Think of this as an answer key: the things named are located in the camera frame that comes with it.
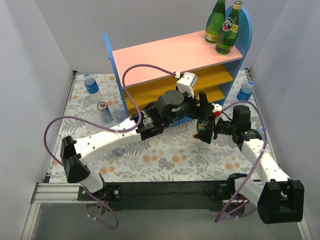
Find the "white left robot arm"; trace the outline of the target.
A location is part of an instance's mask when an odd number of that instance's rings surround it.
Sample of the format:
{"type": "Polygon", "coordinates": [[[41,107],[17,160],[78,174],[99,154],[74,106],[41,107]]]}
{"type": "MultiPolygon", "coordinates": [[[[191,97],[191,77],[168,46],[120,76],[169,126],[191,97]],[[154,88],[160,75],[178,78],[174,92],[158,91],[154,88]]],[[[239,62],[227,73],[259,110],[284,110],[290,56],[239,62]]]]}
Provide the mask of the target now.
{"type": "Polygon", "coordinates": [[[67,182],[85,186],[95,200],[101,200],[107,193],[105,183],[99,173],[90,169],[90,162],[114,149],[162,134],[164,129],[185,117],[204,124],[195,138],[210,143],[214,109],[205,92],[191,97],[187,92],[168,90],[110,131],[78,139],[66,136],[61,142],[60,158],[67,182]]]}

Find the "green Perrier bottle red label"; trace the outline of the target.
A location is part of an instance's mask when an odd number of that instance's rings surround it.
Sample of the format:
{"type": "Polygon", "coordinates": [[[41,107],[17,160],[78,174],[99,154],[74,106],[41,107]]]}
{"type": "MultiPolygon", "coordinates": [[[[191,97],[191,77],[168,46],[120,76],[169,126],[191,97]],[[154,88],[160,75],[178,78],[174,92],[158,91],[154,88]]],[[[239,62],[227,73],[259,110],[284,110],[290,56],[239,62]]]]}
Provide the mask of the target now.
{"type": "Polygon", "coordinates": [[[222,28],[219,31],[215,46],[215,50],[219,54],[228,54],[236,42],[242,6],[243,3],[240,0],[234,2],[229,16],[225,19],[222,28]]]}

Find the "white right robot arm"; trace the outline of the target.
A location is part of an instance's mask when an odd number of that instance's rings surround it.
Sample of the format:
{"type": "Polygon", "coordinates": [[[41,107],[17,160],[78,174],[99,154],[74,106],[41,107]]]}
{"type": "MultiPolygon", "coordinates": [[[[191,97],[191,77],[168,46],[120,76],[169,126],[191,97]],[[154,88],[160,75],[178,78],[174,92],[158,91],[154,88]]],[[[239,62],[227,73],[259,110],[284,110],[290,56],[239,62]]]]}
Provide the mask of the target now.
{"type": "Polygon", "coordinates": [[[251,128],[251,110],[245,105],[233,107],[232,119],[221,119],[222,107],[202,111],[197,120],[196,139],[210,143],[219,134],[229,135],[242,154],[252,163],[261,183],[247,174],[234,173],[227,179],[226,192],[232,199],[240,196],[257,207],[265,224],[301,222],[305,188],[300,180],[291,179],[265,149],[266,140],[251,128]]]}

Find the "green Perrier bottle yellow label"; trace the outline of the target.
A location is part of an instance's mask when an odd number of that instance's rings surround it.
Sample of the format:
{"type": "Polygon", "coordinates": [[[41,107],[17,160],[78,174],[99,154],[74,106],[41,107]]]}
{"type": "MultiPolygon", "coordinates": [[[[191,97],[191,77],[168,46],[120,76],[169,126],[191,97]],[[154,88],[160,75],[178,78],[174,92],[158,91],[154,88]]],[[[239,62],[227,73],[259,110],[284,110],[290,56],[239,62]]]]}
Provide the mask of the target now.
{"type": "Polygon", "coordinates": [[[198,119],[196,124],[196,131],[198,134],[203,135],[207,131],[212,129],[212,115],[209,115],[207,118],[198,119]]]}

